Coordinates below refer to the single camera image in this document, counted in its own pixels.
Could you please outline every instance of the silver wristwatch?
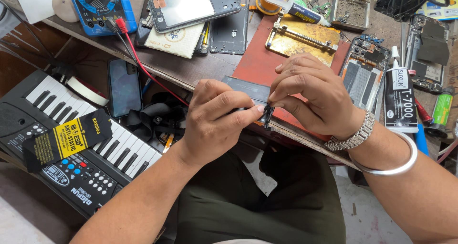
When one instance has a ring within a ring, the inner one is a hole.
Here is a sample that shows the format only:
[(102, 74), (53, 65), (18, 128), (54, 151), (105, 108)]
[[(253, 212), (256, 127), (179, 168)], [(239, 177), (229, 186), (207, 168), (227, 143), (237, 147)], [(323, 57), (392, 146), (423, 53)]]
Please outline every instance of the silver wristwatch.
[(370, 136), (375, 123), (374, 115), (367, 109), (364, 109), (364, 111), (366, 112), (366, 116), (364, 117), (364, 123), (359, 128), (358, 132), (345, 141), (339, 141), (333, 136), (324, 144), (324, 146), (331, 151), (337, 151), (357, 147), (364, 142)]

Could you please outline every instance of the green tube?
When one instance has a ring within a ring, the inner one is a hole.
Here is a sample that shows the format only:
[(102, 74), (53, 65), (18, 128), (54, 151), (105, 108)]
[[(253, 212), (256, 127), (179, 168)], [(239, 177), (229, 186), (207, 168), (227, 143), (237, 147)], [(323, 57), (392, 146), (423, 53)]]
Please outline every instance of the green tube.
[(448, 114), (450, 112), (450, 107), (452, 106), (454, 94), (455, 89), (453, 87), (442, 89), (441, 94), (437, 98), (436, 106), (434, 107), (434, 113), (432, 115), (433, 120), (431, 124), (425, 128), (428, 135), (440, 138), (447, 137), (445, 124), (447, 124)]

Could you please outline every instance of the digital multimeter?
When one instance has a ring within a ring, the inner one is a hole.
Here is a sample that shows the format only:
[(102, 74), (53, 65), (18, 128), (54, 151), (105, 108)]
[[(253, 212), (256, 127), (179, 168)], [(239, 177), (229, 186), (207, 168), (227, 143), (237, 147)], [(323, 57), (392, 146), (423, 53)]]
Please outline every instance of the digital multimeter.
[(84, 32), (89, 36), (112, 35), (106, 25), (108, 19), (122, 18), (128, 32), (137, 30), (134, 12), (129, 0), (72, 0)]

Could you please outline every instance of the gold metal plate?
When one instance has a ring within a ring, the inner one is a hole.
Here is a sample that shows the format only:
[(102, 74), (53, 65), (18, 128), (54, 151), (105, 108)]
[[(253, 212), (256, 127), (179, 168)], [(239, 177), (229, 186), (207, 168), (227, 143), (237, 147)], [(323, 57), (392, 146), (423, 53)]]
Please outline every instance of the gold metal plate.
[[(306, 36), (310, 36), (322, 42), (331, 40), (333, 44), (338, 44), (340, 40), (339, 33), (323, 26), (305, 22), (304, 20), (290, 14), (285, 14), (283, 16), (282, 20), (280, 21), (280, 26), (282, 25), (288, 25), (288, 29), (299, 32)], [(266, 44), (269, 41), (271, 34), (272, 31), (267, 38)], [(275, 33), (272, 40), (272, 46), (267, 49), (287, 57), (291, 57), (300, 53), (310, 53), (317, 57), (321, 62), (326, 64), (328, 67), (331, 66), (334, 58), (334, 53), (330, 54), (329, 52), (324, 51), (319, 47), (307, 43), (304, 40), (301, 40), (300, 38), (290, 34), (284, 35)]]

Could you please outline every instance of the electronic keyboard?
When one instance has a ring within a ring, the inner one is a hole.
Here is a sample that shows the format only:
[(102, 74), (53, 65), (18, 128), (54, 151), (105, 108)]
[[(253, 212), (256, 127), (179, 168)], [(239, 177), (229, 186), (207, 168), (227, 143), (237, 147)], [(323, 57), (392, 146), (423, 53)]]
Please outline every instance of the electronic keyboard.
[[(97, 110), (37, 70), (0, 99), (0, 148), (24, 163), (22, 142)], [(162, 154), (115, 120), (112, 137), (35, 175), (89, 218)]]

